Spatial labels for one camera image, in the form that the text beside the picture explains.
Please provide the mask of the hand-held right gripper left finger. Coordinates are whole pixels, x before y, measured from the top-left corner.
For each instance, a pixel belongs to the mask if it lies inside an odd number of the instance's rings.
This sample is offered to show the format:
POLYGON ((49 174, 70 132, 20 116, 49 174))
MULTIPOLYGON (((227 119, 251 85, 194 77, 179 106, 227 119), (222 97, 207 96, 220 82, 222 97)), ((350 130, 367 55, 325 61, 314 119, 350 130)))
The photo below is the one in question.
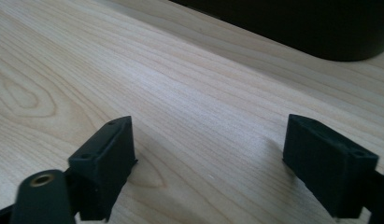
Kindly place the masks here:
POLYGON ((83 221, 108 221, 136 163, 132 118, 102 126, 68 158, 72 212, 83 221))

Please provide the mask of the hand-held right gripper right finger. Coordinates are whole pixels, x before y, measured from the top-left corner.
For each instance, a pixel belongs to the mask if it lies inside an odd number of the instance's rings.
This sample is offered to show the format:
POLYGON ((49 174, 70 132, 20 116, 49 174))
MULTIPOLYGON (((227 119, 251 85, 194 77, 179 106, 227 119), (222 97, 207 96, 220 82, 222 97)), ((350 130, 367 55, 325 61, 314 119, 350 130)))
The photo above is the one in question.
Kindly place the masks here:
POLYGON ((357 218, 378 155, 323 123, 289 115, 283 160, 332 217, 357 218))

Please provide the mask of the large black object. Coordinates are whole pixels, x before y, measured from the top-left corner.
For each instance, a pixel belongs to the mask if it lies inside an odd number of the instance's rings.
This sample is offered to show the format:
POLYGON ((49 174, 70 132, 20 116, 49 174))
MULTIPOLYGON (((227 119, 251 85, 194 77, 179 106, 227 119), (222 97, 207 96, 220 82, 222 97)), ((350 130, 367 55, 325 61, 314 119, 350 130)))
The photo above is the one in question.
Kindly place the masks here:
POLYGON ((384 0, 171 1, 326 60, 384 51, 384 0))

